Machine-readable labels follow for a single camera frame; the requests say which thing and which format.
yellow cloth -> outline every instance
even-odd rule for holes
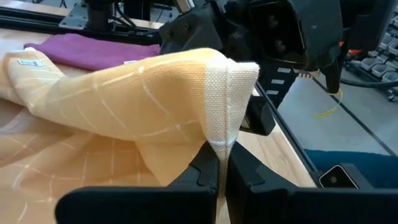
[[[225,169],[258,71],[197,49],[71,78],[34,49],[9,52],[0,98],[26,108],[0,113],[1,223],[53,223],[57,200],[86,185],[167,185],[206,140],[227,223]]]

yellow wire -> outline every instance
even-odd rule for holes
[[[324,118],[324,117],[327,117],[327,116],[331,115],[332,113],[334,113],[334,112],[336,111],[337,107],[339,107],[339,105],[340,105],[341,102],[343,101],[343,90],[342,90],[342,89],[339,89],[339,90],[338,90],[338,93],[330,94],[330,95],[337,95],[337,94],[340,95],[340,100],[339,100],[338,104],[337,104],[333,109],[328,110],[328,111],[326,111],[326,112],[324,112],[324,113],[322,113],[322,114],[316,115],[316,116],[315,116],[316,118]]]

dark blue mat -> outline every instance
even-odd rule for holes
[[[398,189],[398,158],[367,152],[325,152],[308,150],[318,170],[327,171],[336,164],[354,164],[375,188]]]

screw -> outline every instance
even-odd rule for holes
[[[275,47],[279,53],[284,53],[286,50],[286,45],[281,40],[275,40]]]
[[[335,184],[337,183],[337,178],[336,177],[330,177],[330,182]]]
[[[168,31],[166,31],[166,36],[171,38],[172,37],[172,33],[168,30]]]
[[[275,28],[278,26],[278,20],[275,18],[275,15],[271,15],[267,17],[268,26],[271,28]]]

black metal rail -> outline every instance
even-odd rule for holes
[[[95,30],[73,30],[59,26],[63,16],[56,16],[41,12],[30,12],[20,9],[10,9],[0,7],[0,28],[21,30],[28,32],[39,32],[44,34],[66,34],[76,33],[86,37],[125,42],[139,45],[152,45],[161,43],[160,37],[156,35],[142,35],[143,32],[153,30],[139,28],[136,32],[131,32],[122,25],[115,25],[112,32]]]

